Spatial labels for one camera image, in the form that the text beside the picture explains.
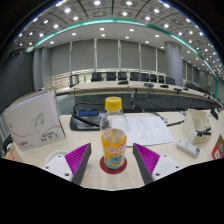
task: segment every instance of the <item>teal ceiling trim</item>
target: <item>teal ceiling trim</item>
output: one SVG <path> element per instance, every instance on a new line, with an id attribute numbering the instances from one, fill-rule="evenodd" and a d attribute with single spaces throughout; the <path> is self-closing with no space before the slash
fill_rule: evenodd
<path id="1" fill-rule="evenodd" d="M 108 18 L 108 19 L 106 19 L 105 18 L 105 19 L 92 19 L 92 20 L 87 20 L 87 21 L 84 21 L 84 22 L 75 23 L 75 24 L 69 25 L 67 28 L 65 28 L 63 30 L 56 31 L 54 33 L 49 34 L 48 36 L 46 36 L 42 40 L 38 41 L 35 44 L 35 47 L 39 46 L 40 44 L 42 44 L 46 40 L 50 39 L 51 37 L 54 37 L 54 36 L 56 36 L 56 35 L 58 35 L 60 33 L 66 32 L 68 30 L 72 30 L 72 29 L 75 29 L 75 28 L 78 28 L 78 27 L 83 27 L 83 26 L 100 24 L 100 23 L 101 24 L 102 23 L 123 23 L 123 24 L 126 23 L 126 24 L 132 24 L 132 25 L 137 25 L 137 26 L 143 26 L 143 27 L 152 28 L 152 29 L 158 30 L 158 31 L 160 31 L 162 33 L 165 33 L 165 34 L 167 34 L 167 35 L 175 38 L 176 40 L 180 41 L 182 44 L 186 45 L 187 47 L 189 47 L 195 54 L 197 54 L 206 63 L 206 65 L 212 71 L 213 75 L 217 78 L 215 72 L 212 70 L 212 68 L 207 63 L 207 61 L 203 57 L 201 57 L 200 54 L 190 44 L 188 44 L 185 40 L 181 39 L 177 35 L 169 32 L 169 31 L 167 31 L 165 29 L 162 29 L 161 27 L 158 27 L 158 26 L 155 26 L 155 25 L 152 25 L 152 24 L 145 25 L 145 24 L 139 23 L 137 20 L 122 19 L 122 18 L 121 19 L 118 19 L 118 18 Z"/>

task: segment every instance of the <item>chair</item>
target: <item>chair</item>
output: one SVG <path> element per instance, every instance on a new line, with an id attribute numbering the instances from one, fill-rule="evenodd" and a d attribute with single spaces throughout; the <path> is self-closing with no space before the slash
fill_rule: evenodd
<path id="1" fill-rule="evenodd" d="M 170 85 L 176 85 L 175 79 L 170 78 L 170 77 L 166 77 L 166 84 L 170 84 Z"/>
<path id="2" fill-rule="evenodd" d="M 107 81 L 116 80 L 116 72 L 107 72 Z"/>
<path id="3" fill-rule="evenodd" d="M 164 76 L 159 75 L 159 83 L 164 83 Z"/>
<path id="4" fill-rule="evenodd" d="M 139 81 L 138 72 L 130 72 L 130 80 L 131 81 Z"/>
<path id="5" fill-rule="evenodd" d="M 126 72 L 118 72 L 118 80 L 127 80 Z"/>
<path id="6" fill-rule="evenodd" d="M 149 74 L 148 73 L 141 73 L 141 81 L 149 82 Z"/>
<path id="7" fill-rule="evenodd" d="M 91 82 L 99 82 L 99 81 L 103 81 L 101 72 L 93 72 Z"/>
<path id="8" fill-rule="evenodd" d="M 157 82 L 156 74 L 150 74 L 150 82 Z"/>

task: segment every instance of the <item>desk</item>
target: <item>desk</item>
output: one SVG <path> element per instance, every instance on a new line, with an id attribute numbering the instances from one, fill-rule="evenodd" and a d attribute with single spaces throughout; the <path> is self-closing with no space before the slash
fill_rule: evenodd
<path id="1" fill-rule="evenodd" d="M 168 119 L 168 123 L 174 123 L 184 119 L 184 115 L 179 112 L 161 112 L 161 116 Z M 150 113 L 139 113 L 139 114 L 126 114 L 126 116 L 155 116 Z M 136 159 L 132 153 L 132 147 L 127 147 L 125 157 L 127 159 L 126 169 L 116 175 L 110 175 L 105 173 L 100 168 L 100 159 L 103 156 L 103 150 L 101 145 L 101 132 L 100 131 L 72 131 L 69 127 L 70 115 L 60 116 L 61 124 L 64 128 L 66 139 L 55 142 L 43 147 L 31 149 L 28 151 L 21 152 L 17 146 L 16 149 L 19 152 L 24 163 L 31 164 L 42 168 L 45 165 L 47 157 L 58 150 L 65 150 L 68 152 L 74 149 L 91 143 L 92 154 L 89 158 L 86 171 L 81 182 L 81 186 L 84 188 L 103 189 L 103 190 L 121 190 L 121 189 L 132 189 L 140 188 L 144 186 Z M 161 145 L 146 146 L 153 150 L 159 155 L 167 154 L 173 158 L 181 167 L 187 167 L 193 164 L 203 163 L 213 160 L 211 152 L 215 146 L 215 143 L 219 137 L 219 134 L 224 136 L 224 130 L 222 125 L 224 124 L 224 111 L 219 113 L 219 120 L 217 121 L 213 116 L 209 116 L 213 137 L 208 143 L 197 144 L 201 149 L 200 155 L 197 158 L 193 158 L 185 152 L 177 148 L 177 141 L 179 139 L 187 140 L 188 138 L 182 128 L 183 123 L 169 127 L 174 142 Z"/>

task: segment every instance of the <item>bottle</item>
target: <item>bottle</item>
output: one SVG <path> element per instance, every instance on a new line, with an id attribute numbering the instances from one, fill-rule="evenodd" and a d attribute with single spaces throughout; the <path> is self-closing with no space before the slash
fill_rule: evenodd
<path id="1" fill-rule="evenodd" d="M 107 112 L 100 120 L 104 162 L 108 168 L 118 169 L 125 161 L 128 122 L 122 112 L 120 97 L 106 98 L 105 109 Z"/>

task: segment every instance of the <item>document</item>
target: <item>document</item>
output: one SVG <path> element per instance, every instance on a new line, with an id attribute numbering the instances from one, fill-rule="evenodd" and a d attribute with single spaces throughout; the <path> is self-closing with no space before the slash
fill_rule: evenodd
<path id="1" fill-rule="evenodd" d="M 174 138 L 160 117 L 127 117 L 127 146 L 157 145 L 173 142 Z"/>

